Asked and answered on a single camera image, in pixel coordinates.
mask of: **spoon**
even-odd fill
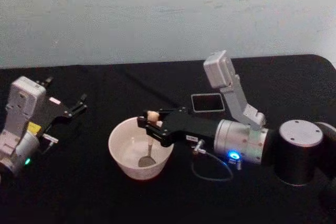
[[[151,157],[153,146],[153,138],[148,137],[148,155],[141,157],[138,162],[139,167],[147,167],[156,164],[155,160]]]

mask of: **label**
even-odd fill
[[[61,103],[61,101],[58,101],[56,98],[53,98],[53,97],[50,97],[49,101],[51,101],[51,102],[53,102],[53,103],[55,103],[57,105],[60,105],[60,103]]]
[[[189,141],[198,142],[198,137],[186,135],[185,138]]]
[[[37,125],[35,123],[29,122],[28,124],[28,130],[32,132],[34,135],[36,135],[41,129],[40,125]]]

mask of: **yellow label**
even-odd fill
[[[36,135],[41,129],[40,125],[37,125],[35,123],[29,122],[28,124],[28,130],[32,132],[34,135]]]

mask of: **black tablecloth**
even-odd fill
[[[336,71],[325,59],[261,57],[233,59],[233,64],[248,102],[266,115],[268,128],[291,119],[336,125]],[[246,163],[231,182],[206,182],[192,174],[192,155],[183,144],[175,145],[163,172],[151,181],[131,180],[117,166],[108,138],[118,123],[144,109],[190,107],[191,94],[215,92],[203,61],[0,70],[1,128],[10,83],[21,75],[53,76],[50,96],[71,105],[86,93],[89,109],[69,125],[54,126],[49,133],[59,144],[0,192],[1,223],[318,223],[324,218],[318,193],[327,179],[319,170],[304,187],[282,183],[272,167]],[[202,116],[231,119],[228,111]],[[211,166],[201,168],[211,173]]]

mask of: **white bowl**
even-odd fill
[[[137,118],[130,118],[112,131],[109,138],[109,151],[126,175],[137,180],[148,180],[157,176],[166,164],[174,145],[162,147],[160,142],[153,141],[152,158],[156,164],[139,167],[138,161],[148,154],[148,138],[146,130],[139,128]]]

